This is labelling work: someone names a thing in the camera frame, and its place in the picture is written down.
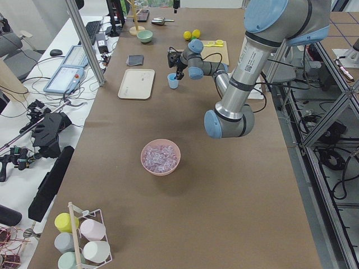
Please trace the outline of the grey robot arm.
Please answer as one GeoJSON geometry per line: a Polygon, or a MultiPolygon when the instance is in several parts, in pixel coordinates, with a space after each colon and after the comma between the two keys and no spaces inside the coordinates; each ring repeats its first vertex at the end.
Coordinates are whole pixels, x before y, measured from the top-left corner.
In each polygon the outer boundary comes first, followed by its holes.
{"type": "Polygon", "coordinates": [[[222,95],[215,108],[205,113],[208,136],[242,137],[251,132],[255,118],[246,100],[270,54],[282,43],[291,47],[325,39],[330,12],[330,1],[251,1],[244,15],[244,46],[232,73],[222,63],[203,60],[204,46],[197,39],[182,52],[168,53],[168,65],[176,67],[176,79],[183,78],[185,69],[193,80],[210,76],[222,95]]]}

